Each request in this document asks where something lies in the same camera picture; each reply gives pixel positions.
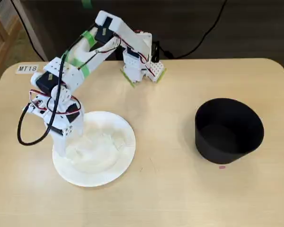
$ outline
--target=green tape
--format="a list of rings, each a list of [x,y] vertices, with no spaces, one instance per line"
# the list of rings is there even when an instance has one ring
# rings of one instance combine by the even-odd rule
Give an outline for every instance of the green tape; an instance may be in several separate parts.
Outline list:
[[[68,62],[69,51],[65,51],[65,52],[63,53],[63,55],[65,55],[65,54],[66,54],[65,62]]]
[[[72,61],[71,61],[71,64],[75,67],[80,67],[81,65],[83,65],[84,63],[79,61],[78,59],[74,58]],[[84,65],[82,68],[81,68],[82,72],[83,72],[83,76],[84,78],[88,77],[89,76],[89,69],[87,68],[86,65]]]
[[[159,78],[157,79],[157,83],[159,83],[159,81],[162,79],[162,77],[163,77],[163,75],[165,74],[165,72],[166,72],[166,68],[165,68],[165,70],[161,73],[161,75],[159,76]]]
[[[82,36],[87,39],[90,48],[96,44],[95,38],[89,33],[89,31],[83,32]]]
[[[125,77],[125,79],[131,84],[131,86],[134,88],[134,84],[133,82],[128,78],[128,76],[126,75],[126,73],[120,69],[120,71],[122,72],[123,76]]]
[[[81,0],[81,2],[82,2],[82,5],[83,5],[84,8],[86,8],[86,9],[92,9],[93,8],[93,6],[91,4],[91,0]]]

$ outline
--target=white plastic part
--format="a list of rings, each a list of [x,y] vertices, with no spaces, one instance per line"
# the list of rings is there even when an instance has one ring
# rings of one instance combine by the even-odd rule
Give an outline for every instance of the white plastic part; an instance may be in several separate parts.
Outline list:
[[[151,79],[153,82],[157,82],[157,80],[159,79],[160,75],[163,73],[165,68],[164,68],[162,62],[159,61],[158,63],[151,62],[150,69],[155,76],[153,76],[149,71],[147,71],[146,76],[149,79]]]
[[[57,93],[58,93],[58,85],[55,86],[52,89],[51,97],[55,99],[57,97]],[[61,86],[59,103],[60,104],[65,104],[70,99],[71,99],[71,91],[69,89],[65,88],[64,86]]]
[[[124,65],[123,71],[133,83],[140,82],[145,75],[141,69],[129,67],[128,65]]]
[[[126,40],[135,51],[142,53],[144,56],[149,54],[150,47],[140,39],[121,18],[101,10],[97,15],[96,24],[102,26],[107,17],[113,19],[109,26],[109,30],[115,32],[122,39]]]
[[[36,81],[43,75],[43,73],[41,72],[35,72],[32,77],[30,78],[30,83],[31,85],[33,85],[34,87],[38,88]]]
[[[44,70],[52,73],[55,76],[59,76],[61,59],[55,57],[47,65],[44,66]],[[84,81],[84,75],[81,70],[65,62],[62,71],[62,80],[66,84],[67,88],[73,93]]]
[[[64,180],[95,187],[121,176],[133,160],[135,147],[135,135],[126,120],[114,113],[89,112],[84,116],[83,136],[68,144],[66,157],[53,147],[53,163]]]

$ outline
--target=white object on plate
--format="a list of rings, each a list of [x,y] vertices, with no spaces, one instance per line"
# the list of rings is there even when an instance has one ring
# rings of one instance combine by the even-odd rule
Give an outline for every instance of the white object on plate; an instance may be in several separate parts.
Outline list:
[[[84,114],[83,136],[71,140],[66,157],[53,147],[53,164],[60,176],[77,186],[95,187],[122,175],[133,160],[136,139],[122,117],[104,111]]]

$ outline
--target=table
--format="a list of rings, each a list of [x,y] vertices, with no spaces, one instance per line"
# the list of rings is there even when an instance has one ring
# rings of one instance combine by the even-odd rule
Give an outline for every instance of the table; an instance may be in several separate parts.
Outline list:
[[[135,88],[106,61],[76,91],[85,110],[125,118],[137,148],[128,170],[97,188],[64,181],[52,164],[52,139],[18,144],[30,74],[0,80],[0,227],[284,227],[284,69],[268,59],[163,61],[158,84]],[[39,68],[45,63],[38,63]],[[225,169],[194,145],[194,116],[205,101],[229,97],[262,119],[262,145]],[[28,115],[23,138],[44,132]]]

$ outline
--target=label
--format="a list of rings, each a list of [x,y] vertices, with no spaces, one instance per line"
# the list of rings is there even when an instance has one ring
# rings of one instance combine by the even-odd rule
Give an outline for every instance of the label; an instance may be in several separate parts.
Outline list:
[[[39,65],[19,65],[16,74],[29,74],[37,72]]]

